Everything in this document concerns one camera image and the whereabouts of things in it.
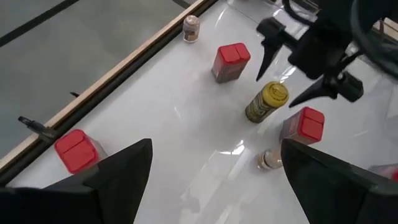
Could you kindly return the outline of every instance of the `wooden strip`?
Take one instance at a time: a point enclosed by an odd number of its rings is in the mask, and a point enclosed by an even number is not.
[[[373,28],[376,30],[380,30],[380,22],[377,21],[374,25]],[[393,38],[394,40],[398,40],[398,24],[396,24],[394,21],[386,18],[384,20],[384,35],[388,35],[389,37]]]
[[[69,103],[64,109],[58,112],[53,118],[46,122],[45,126],[53,127],[63,119],[65,119],[70,113],[74,112],[82,103],[84,103],[90,96],[94,95],[102,86],[107,84],[119,71],[124,69],[131,61],[139,57],[146,48],[150,47],[154,42],[161,39],[166,32],[175,27],[180,21],[182,21],[187,15],[191,14],[196,8],[206,3],[209,0],[197,0],[189,8],[184,10],[175,19],[169,22],[165,27],[153,35],[150,39],[145,41],[138,49],[133,51],[129,56],[119,62],[115,67],[108,71],[104,76],[102,76],[97,82],[90,86],[86,91],[84,91],[78,98],[74,99]],[[38,140],[37,134],[32,134],[23,142],[21,142],[17,147],[15,147],[11,152],[4,156],[0,160],[0,170],[8,165],[13,159],[24,152],[29,146]]]

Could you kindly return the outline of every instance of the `spice jar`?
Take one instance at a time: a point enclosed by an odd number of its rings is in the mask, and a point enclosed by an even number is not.
[[[54,148],[71,174],[88,169],[108,156],[97,141],[80,129],[58,139]]]
[[[321,141],[325,116],[309,107],[304,107],[283,123],[279,140],[294,139],[302,144],[313,144]]]
[[[184,19],[182,25],[183,38],[188,43],[194,43],[199,37],[200,21],[199,18],[189,15]]]
[[[288,99],[289,91],[283,84],[269,82],[246,107],[246,116],[254,123],[261,123]]]
[[[257,165],[261,169],[278,169],[283,166],[282,159],[280,157],[280,148],[278,149],[267,149],[264,152],[257,155]]]
[[[211,69],[216,82],[224,83],[238,79],[250,57],[250,53],[243,43],[219,47]]]

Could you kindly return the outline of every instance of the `yellow can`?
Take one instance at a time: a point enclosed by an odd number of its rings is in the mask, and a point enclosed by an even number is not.
[[[279,82],[269,82],[246,107],[246,116],[255,123],[261,123],[277,108],[285,105],[289,91]]]

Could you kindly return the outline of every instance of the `red box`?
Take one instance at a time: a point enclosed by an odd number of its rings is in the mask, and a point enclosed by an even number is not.
[[[211,69],[216,82],[224,83],[238,79],[250,57],[250,53],[243,43],[219,47]]]
[[[324,123],[323,113],[306,106],[284,121],[279,140],[290,138],[306,145],[321,141]]]
[[[79,129],[58,139],[55,151],[72,174],[87,169],[106,157],[102,147]]]

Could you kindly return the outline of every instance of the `red cap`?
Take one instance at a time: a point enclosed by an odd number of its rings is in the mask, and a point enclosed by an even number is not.
[[[315,143],[322,139],[324,123],[325,116],[323,113],[306,106],[302,109],[297,132],[299,135],[311,139],[312,143]]]
[[[391,179],[398,182],[398,169],[392,174]]]
[[[250,60],[250,53],[243,43],[225,45],[218,48],[223,63],[236,64]]]
[[[98,161],[98,152],[89,137],[75,129],[55,142],[55,151],[72,174],[89,168]]]

